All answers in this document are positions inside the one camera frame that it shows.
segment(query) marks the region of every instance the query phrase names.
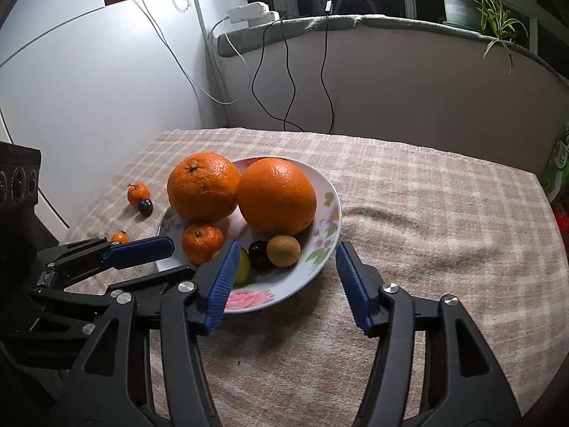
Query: lime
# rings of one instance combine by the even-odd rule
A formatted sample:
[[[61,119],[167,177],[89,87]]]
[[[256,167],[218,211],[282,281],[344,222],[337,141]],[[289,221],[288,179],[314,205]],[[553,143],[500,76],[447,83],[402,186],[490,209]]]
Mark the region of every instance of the lime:
[[[220,251],[215,252],[212,255],[212,261],[217,258],[217,254]],[[235,284],[243,284],[247,282],[249,279],[249,275],[251,274],[251,262],[249,261],[249,255],[247,255],[247,251],[242,247],[239,249],[239,266],[237,267],[237,275],[235,276]]]

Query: blueberry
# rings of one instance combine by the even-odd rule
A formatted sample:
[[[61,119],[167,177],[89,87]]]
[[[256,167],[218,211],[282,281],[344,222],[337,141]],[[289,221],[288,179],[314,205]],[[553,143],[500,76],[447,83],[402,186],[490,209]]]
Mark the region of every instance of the blueberry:
[[[150,199],[144,199],[138,203],[138,211],[145,217],[151,216],[153,210],[154,206],[152,205],[152,201]]]
[[[267,256],[267,241],[253,242],[249,246],[249,260],[251,266],[259,272],[275,267]]]

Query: plaid tablecloth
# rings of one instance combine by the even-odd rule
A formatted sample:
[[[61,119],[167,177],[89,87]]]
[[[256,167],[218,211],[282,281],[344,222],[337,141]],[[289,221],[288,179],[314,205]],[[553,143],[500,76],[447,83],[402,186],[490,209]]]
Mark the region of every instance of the plaid tablecloth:
[[[290,157],[319,169],[336,187],[343,222],[362,261],[410,294],[457,295],[497,356],[522,412],[536,401],[569,351],[567,258],[536,177],[456,154],[372,139],[222,129],[166,132],[116,176],[83,212],[67,241],[156,234],[168,207],[174,165],[199,151],[230,159]],[[126,187],[146,182],[154,214],[127,205]],[[154,270],[110,270],[73,291]],[[406,416],[417,412],[423,336],[415,352]],[[229,315],[201,350],[227,427],[351,425],[376,341],[354,325],[334,261],[302,291],[263,311]],[[159,334],[153,334],[153,390],[167,413]]]

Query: floral plate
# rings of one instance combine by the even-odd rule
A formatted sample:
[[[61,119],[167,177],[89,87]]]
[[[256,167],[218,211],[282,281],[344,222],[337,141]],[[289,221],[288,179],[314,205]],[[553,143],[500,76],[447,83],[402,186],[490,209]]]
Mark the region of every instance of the floral plate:
[[[263,157],[247,158],[234,162],[243,173],[251,164]],[[342,212],[338,194],[332,183],[315,168],[286,159],[297,165],[306,174],[317,194],[318,206],[314,223],[297,238],[302,246],[302,254],[296,265],[290,268],[275,268],[268,274],[252,276],[249,284],[234,289],[229,294],[226,313],[247,313],[277,304],[302,289],[322,270],[334,252],[340,236]],[[254,241],[250,228],[241,216],[239,208],[229,217],[216,223],[226,238],[235,238],[248,249]],[[174,254],[156,262],[159,271],[191,265],[181,249],[184,222],[170,207],[160,224],[158,234],[170,237],[176,246]]]

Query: orange cherry tomato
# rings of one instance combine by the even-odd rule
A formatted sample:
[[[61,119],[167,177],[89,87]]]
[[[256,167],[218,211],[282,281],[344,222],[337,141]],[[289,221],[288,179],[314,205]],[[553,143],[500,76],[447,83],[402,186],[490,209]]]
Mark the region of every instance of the orange cherry tomato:
[[[129,238],[127,238],[126,233],[123,230],[120,230],[111,236],[110,241],[126,244],[127,242],[129,242]]]
[[[150,199],[150,189],[144,183],[129,184],[126,196],[129,198],[130,205],[138,207],[140,201]]]

